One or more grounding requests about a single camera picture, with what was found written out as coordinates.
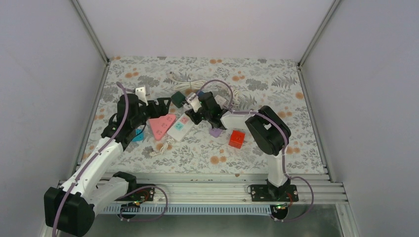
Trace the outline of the white multicolour power strip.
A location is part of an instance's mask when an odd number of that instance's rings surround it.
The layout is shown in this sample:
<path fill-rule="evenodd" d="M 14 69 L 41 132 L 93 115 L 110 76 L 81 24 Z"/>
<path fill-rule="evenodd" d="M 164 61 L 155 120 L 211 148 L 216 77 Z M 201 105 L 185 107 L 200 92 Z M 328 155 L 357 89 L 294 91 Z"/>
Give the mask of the white multicolour power strip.
<path fill-rule="evenodd" d="M 192 120 L 183 114 L 167 131 L 168 136 L 177 142 L 180 142 L 194 127 Z"/>

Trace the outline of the dark green cube adapter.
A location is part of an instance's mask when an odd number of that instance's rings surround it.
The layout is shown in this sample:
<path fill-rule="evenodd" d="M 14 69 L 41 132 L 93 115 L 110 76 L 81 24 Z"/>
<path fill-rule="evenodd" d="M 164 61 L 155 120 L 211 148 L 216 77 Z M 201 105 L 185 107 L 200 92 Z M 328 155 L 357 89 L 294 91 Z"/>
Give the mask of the dark green cube adapter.
<path fill-rule="evenodd" d="M 171 96 L 171 102 L 179 109 L 185 104 L 186 97 L 183 93 L 177 91 Z"/>

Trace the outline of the red cube socket adapter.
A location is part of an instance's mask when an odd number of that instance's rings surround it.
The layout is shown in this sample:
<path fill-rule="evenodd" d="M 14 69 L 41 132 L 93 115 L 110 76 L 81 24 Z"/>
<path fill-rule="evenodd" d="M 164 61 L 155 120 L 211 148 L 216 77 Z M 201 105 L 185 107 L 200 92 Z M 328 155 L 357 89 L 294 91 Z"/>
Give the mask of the red cube socket adapter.
<path fill-rule="evenodd" d="M 244 140 L 245 140 L 244 132 L 233 130 L 230 136 L 228 145 L 231 147 L 240 149 L 244 143 Z"/>

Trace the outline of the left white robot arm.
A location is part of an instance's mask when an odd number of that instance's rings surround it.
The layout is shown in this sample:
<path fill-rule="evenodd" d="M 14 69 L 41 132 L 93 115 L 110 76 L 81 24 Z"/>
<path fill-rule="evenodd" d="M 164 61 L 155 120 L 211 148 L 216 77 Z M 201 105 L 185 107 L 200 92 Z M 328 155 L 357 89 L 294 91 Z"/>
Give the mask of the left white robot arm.
<path fill-rule="evenodd" d="M 50 187 L 44 194 L 45 223 L 54 235 L 60 230 L 82 237 L 110 203 L 137 195 L 136 177 L 125 172 L 116 173 L 101 187 L 96 185 L 126 150 L 136 136 L 136 129 L 149 119 L 166 116 L 170 103 L 169 97 L 143 102 L 136 94 L 120 96 L 117 112 L 109 119 L 93 152 L 60 187 Z"/>

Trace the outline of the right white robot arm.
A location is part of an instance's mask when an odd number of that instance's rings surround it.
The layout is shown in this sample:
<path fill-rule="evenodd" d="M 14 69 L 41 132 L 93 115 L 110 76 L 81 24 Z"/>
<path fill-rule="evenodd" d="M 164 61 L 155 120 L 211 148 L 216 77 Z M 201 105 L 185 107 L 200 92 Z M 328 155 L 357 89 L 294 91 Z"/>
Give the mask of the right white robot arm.
<path fill-rule="evenodd" d="M 286 196 L 291 178 L 285 168 L 285 150 L 292 133 L 269 106 L 262 106 L 256 111 L 223 109 L 213 94 L 206 92 L 199 97 L 198 105 L 185 113 L 196 125 L 207 121 L 216 129 L 247 129 L 259 149 L 268 155 L 268 196 L 274 201 Z"/>

